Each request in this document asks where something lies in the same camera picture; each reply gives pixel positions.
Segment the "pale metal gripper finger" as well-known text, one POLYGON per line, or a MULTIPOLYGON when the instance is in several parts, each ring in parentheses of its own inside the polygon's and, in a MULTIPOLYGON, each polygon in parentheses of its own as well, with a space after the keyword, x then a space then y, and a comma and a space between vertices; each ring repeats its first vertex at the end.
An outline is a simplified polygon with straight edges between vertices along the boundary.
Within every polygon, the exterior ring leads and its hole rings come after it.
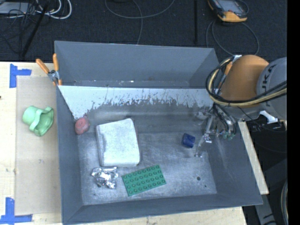
POLYGON ((206 135, 203 135, 196 147, 196 151, 195 151, 195 154, 194 156, 195 157, 200 157, 201 154, 202 154, 202 147, 203 147, 203 144, 206 143, 206 140, 207 140, 207 136, 206 135))
POLYGON ((202 153, 203 153, 204 151, 206 151, 206 149, 207 149, 211 144, 212 144, 212 139, 211 139, 209 136, 207 136, 206 143, 204 143, 203 146, 202 146, 202 153))

